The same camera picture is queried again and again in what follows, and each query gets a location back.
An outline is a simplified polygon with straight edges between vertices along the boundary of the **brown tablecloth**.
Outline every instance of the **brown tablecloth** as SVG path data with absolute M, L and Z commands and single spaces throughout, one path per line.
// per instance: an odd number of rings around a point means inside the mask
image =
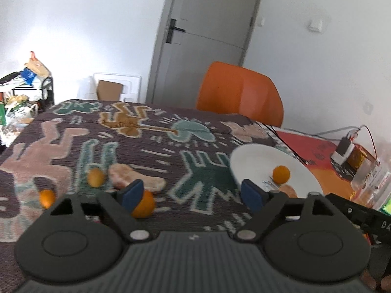
M 242 115 L 123 102 L 72 100 L 38 116 L 0 157 L 0 289 L 23 282 L 14 242 L 42 213 L 39 191 L 96 194 L 90 167 L 130 165 L 166 180 L 157 208 L 145 220 L 160 230 L 234 232 L 251 218 L 229 170 L 245 143 L 285 147 Z

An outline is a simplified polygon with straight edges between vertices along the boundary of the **small orange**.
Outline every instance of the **small orange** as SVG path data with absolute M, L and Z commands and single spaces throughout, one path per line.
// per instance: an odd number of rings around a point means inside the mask
M 150 191 L 144 190 L 143 198 L 140 203 L 134 209 L 132 216 L 134 218 L 148 218 L 152 215 L 153 210 L 155 209 L 155 200 Z
M 50 189 L 40 191 L 40 203 L 43 208 L 48 209 L 55 202 L 55 193 Z
M 88 172 L 87 182 L 93 188 L 99 188 L 105 179 L 106 175 L 98 167 L 91 168 Z
M 277 166 L 273 170 L 273 181 L 276 184 L 285 184 L 291 178 L 291 171 L 284 165 Z

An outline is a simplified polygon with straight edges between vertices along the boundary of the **wall switch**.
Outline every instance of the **wall switch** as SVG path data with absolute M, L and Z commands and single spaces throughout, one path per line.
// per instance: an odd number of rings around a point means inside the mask
M 257 21 L 257 26 L 263 26 L 263 25 L 265 25 L 265 17 L 261 17 L 261 19 Z
M 371 115 L 373 111 L 373 104 L 371 104 L 370 102 L 365 102 L 362 109 L 364 110 L 365 114 Z
M 322 33 L 323 21 L 321 19 L 313 19 L 313 20 L 311 20 L 308 28 L 311 31 Z

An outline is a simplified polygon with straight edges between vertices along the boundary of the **white plate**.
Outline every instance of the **white plate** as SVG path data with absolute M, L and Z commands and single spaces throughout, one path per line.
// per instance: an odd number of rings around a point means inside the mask
M 291 177 L 286 184 L 293 187 L 298 198 L 306 198 L 309 192 L 323 194 L 319 182 L 309 169 L 274 147 L 261 144 L 242 145 L 232 152 L 229 165 L 239 189 L 246 178 L 265 191 L 276 189 L 277 186 L 271 179 L 273 169 L 285 165 L 291 171 Z

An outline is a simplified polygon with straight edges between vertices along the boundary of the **orange chair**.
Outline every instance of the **orange chair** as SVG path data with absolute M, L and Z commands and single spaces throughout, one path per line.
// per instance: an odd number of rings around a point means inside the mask
M 278 127 L 284 118 L 281 98 L 269 77 L 221 62 L 209 67 L 198 95 L 197 109 L 239 113 Z

